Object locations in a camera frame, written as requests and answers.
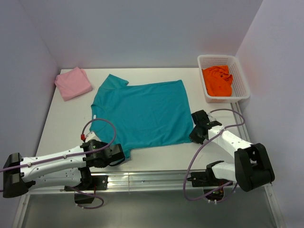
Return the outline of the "teal t-shirt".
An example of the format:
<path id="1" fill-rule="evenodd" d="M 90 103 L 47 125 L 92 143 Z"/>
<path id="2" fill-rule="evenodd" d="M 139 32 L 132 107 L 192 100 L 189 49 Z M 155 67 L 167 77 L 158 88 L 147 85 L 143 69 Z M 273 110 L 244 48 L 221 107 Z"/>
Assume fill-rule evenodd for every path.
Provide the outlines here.
<path id="1" fill-rule="evenodd" d="M 97 121 L 90 131 L 121 144 L 126 158 L 133 149 L 190 143 L 193 121 L 182 80 L 136 86 L 109 75 L 91 110 Z"/>

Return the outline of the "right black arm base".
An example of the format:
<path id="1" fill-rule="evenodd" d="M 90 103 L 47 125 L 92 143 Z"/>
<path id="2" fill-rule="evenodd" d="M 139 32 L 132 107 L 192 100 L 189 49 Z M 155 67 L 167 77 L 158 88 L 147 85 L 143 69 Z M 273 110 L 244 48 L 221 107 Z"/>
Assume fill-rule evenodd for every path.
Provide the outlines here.
<path id="1" fill-rule="evenodd" d="M 192 187 L 211 187 L 216 185 L 215 179 L 209 170 L 192 172 L 187 181 L 191 182 Z"/>

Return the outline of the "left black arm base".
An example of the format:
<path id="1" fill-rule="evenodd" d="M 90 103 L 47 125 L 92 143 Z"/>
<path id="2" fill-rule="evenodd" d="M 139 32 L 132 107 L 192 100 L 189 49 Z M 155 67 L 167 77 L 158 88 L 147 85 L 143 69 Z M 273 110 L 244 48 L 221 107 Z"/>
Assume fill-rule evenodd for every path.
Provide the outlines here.
<path id="1" fill-rule="evenodd" d="M 84 179 L 80 179 L 80 184 L 70 187 L 65 186 L 65 191 L 72 191 L 72 189 L 85 191 L 85 190 L 106 190 L 108 184 L 107 175 L 94 175 Z"/>

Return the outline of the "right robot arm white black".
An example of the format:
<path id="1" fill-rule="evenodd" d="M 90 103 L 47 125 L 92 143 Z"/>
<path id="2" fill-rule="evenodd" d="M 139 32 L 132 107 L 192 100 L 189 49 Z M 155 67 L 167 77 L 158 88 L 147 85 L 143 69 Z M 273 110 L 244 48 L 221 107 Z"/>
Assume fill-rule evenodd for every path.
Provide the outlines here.
<path id="1" fill-rule="evenodd" d="M 195 127 L 189 137 L 192 142 L 201 145 L 215 143 L 226 151 L 233 163 L 215 161 L 206 166 L 204 171 L 192 172 L 187 178 L 193 187 L 213 187 L 226 183 L 237 183 L 249 192 L 275 180 L 266 148 L 261 143 L 252 144 L 228 131 L 217 120 L 211 120 L 204 110 L 192 113 Z"/>

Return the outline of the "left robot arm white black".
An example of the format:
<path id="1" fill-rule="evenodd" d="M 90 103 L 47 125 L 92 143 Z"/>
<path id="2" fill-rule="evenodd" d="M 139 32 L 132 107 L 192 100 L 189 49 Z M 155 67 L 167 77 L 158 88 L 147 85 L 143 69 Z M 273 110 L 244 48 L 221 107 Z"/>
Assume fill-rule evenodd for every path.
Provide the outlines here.
<path id="1" fill-rule="evenodd" d="M 94 185 L 91 167 L 116 166 L 124 160 L 120 144 L 108 145 L 98 140 L 40 157 L 22 157 L 20 153 L 13 153 L 0 170 L 3 197 L 14 198 L 30 190 L 53 186 L 87 190 Z"/>

